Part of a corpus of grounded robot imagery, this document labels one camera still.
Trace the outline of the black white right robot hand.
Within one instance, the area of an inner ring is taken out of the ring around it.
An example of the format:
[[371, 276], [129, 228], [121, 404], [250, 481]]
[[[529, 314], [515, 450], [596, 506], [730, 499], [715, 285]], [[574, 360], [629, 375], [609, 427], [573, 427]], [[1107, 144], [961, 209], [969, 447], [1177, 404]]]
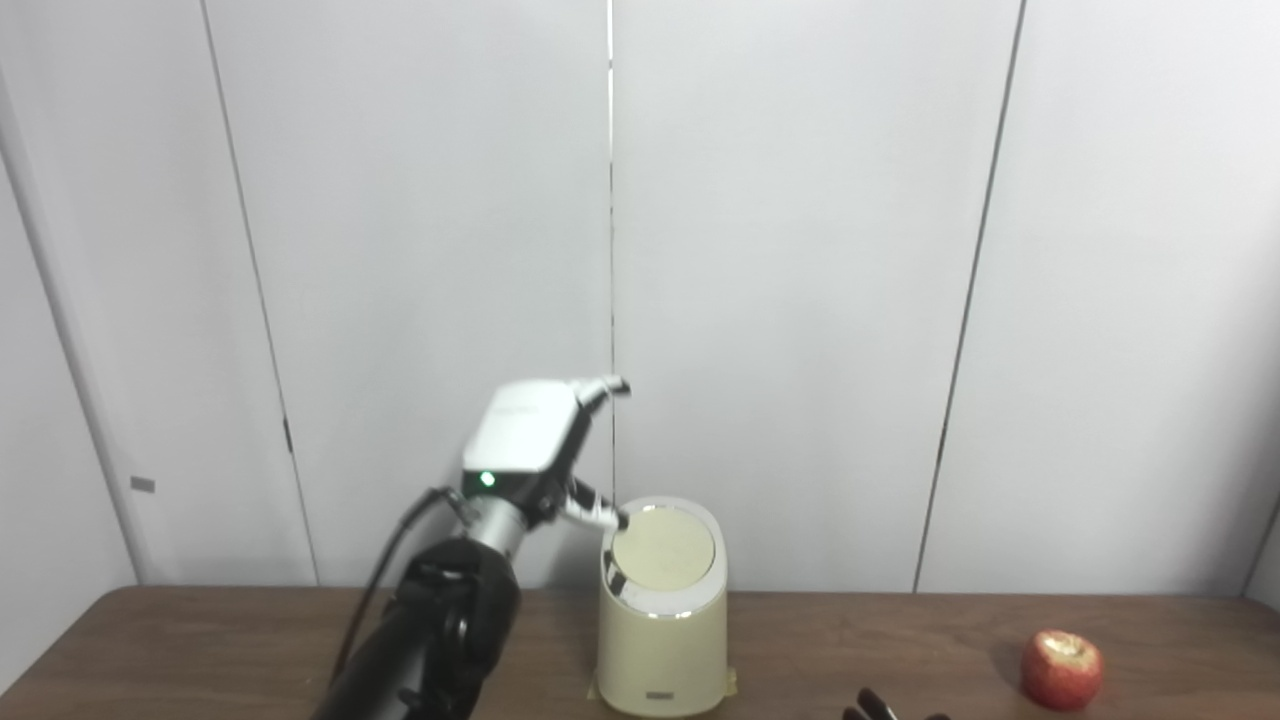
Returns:
[[899, 720], [893, 708], [872, 688], [863, 687], [855, 698], [855, 705], [846, 706], [842, 720]]

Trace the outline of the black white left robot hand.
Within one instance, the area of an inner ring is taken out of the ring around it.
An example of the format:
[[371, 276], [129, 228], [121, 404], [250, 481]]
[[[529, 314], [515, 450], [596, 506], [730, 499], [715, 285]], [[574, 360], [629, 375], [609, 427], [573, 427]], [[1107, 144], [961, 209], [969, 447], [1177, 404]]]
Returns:
[[525, 532], [558, 518], [626, 530], [628, 514], [580, 480], [575, 466], [595, 413], [630, 393], [621, 375], [500, 386], [463, 448], [462, 496], [475, 505], [503, 503]]

